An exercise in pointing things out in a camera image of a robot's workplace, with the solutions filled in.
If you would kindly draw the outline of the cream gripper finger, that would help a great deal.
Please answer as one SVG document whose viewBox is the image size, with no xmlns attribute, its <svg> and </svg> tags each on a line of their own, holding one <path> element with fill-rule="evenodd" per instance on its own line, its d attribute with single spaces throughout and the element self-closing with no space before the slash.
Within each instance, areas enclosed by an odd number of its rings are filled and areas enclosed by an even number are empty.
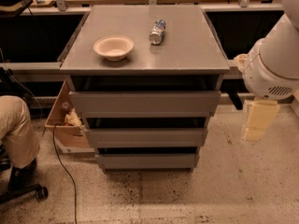
<svg viewBox="0 0 299 224">
<path fill-rule="evenodd" d="M 275 100 L 255 100 L 249 103 L 249 115 L 246 122 L 244 140 L 257 142 L 262 139 L 279 111 Z"/>
</svg>

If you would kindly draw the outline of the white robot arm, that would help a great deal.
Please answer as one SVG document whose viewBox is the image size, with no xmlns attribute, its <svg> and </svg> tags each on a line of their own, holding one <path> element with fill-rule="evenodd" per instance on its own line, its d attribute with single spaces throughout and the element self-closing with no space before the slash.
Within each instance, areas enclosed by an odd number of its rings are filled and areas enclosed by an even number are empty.
<svg viewBox="0 0 299 224">
<path fill-rule="evenodd" d="M 281 4 L 283 16 L 244 61 L 242 77 L 256 97 L 249 104 L 244 133 L 250 142 L 261 140 L 279 111 L 278 101 L 299 89 L 299 0 L 281 0 Z"/>
</svg>

